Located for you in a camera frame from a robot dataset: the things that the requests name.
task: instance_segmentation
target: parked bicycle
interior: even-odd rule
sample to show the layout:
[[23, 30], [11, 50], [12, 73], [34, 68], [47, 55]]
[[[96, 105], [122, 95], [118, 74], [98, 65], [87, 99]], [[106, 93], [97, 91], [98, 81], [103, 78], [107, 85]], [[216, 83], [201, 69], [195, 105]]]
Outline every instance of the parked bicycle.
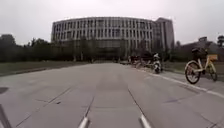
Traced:
[[[218, 76], [212, 61], [218, 59], [217, 55], [208, 55], [206, 49], [199, 48], [193, 49], [192, 53], [194, 60], [189, 61], [185, 67], [185, 76], [187, 81], [191, 84], [196, 84], [199, 81], [201, 74], [205, 74], [206, 72], [210, 73], [213, 81], [216, 81]], [[202, 59], [206, 59], [206, 64], [204, 67], [201, 63]]]

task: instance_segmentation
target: sky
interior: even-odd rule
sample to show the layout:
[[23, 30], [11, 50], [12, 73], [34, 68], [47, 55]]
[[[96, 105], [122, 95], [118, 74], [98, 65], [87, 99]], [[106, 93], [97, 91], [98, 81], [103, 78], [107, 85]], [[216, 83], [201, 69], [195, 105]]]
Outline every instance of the sky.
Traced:
[[0, 0], [0, 34], [17, 44], [50, 41], [52, 23], [69, 18], [124, 16], [173, 20], [175, 40], [191, 43], [224, 34], [224, 0]]

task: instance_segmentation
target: grass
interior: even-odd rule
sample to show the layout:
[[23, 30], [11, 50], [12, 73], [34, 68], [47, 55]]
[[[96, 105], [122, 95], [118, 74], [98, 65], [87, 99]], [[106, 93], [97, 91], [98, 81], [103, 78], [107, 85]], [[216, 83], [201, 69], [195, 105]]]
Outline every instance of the grass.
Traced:
[[0, 75], [23, 73], [35, 70], [44, 70], [48, 68], [57, 68], [82, 64], [72, 61], [41, 61], [41, 62], [15, 62], [0, 63]]

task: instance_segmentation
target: gray pavement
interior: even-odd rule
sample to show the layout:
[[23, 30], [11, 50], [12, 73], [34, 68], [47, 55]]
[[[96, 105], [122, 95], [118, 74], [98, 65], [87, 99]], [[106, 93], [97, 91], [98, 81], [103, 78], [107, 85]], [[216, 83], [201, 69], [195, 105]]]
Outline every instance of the gray pavement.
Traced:
[[141, 110], [153, 128], [224, 128], [224, 83], [185, 83], [181, 74], [89, 64], [0, 77], [0, 104], [14, 128], [76, 128], [89, 106], [89, 128], [141, 128]]

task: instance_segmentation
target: road marking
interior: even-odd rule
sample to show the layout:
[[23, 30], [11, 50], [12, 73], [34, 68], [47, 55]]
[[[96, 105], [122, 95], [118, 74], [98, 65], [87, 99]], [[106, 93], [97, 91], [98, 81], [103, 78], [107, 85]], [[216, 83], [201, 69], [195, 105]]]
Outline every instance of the road marking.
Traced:
[[161, 76], [161, 75], [156, 75], [156, 74], [152, 74], [152, 73], [149, 73], [149, 74], [151, 76], [160, 77], [160, 78], [163, 78], [165, 80], [168, 80], [168, 81], [171, 81], [171, 82], [174, 82], [174, 83], [179, 83], [179, 84], [185, 85], [185, 86], [187, 86], [189, 88], [197, 89], [199, 91], [203, 91], [203, 92], [206, 92], [208, 94], [211, 94], [211, 95], [214, 95], [214, 96], [217, 96], [217, 97], [220, 97], [220, 98], [223, 98], [224, 99], [224, 95], [221, 94], [221, 93], [214, 92], [214, 91], [210, 91], [210, 90], [208, 90], [206, 88], [201, 88], [201, 87], [198, 87], [198, 86], [194, 86], [194, 85], [191, 85], [191, 84], [188, 84], [188, 83], [179, 81], [179, 80], [175, 80], [175, 79], [172, 79], [172, 78], [169, 78], [169, 77], [165, 77], [165, 76]]
[[89, 119], [87, 117], [84, 117], [78, 128], [87, 128], [88, 123]]
[[2, 124], [2, 122], [0, 121], [0, 128], [4, 128], [4, 126], [3, 126], [3, 124]]
[[143, 114], [141, 115], [140, 120], [144, 128], [152, 128]]

